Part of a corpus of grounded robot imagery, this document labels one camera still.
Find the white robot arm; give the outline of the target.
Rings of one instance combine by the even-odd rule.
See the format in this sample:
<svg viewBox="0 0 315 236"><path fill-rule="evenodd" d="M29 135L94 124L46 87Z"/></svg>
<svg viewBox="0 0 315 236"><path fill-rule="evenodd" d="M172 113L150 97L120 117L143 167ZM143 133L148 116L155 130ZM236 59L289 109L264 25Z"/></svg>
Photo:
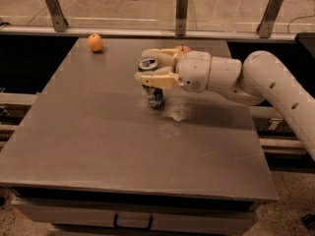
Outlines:
<svg viewBox="0 0 315 236"><path fill-rule="evenodd" d="M315 98L268 51L255 51L240 61L202 51L147 49L138 61L135 80L150 90L214 91L245 105L267 100L315 159Z"/></svg>

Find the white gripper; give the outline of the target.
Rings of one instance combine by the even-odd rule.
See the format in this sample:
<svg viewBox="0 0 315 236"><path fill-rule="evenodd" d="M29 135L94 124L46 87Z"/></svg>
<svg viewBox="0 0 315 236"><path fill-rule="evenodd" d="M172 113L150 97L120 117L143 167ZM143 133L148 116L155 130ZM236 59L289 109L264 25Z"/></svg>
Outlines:
<svg viewBox="0 0 315 236"><path fill-rule="evenodd" d="M212 56L208 52L190 51L177 62L180 56L181 52L175 48L144 50L141 70L147 72L137 72L135 80L150 88L181 86L186 91L203 92L207 87Z"/></svg>

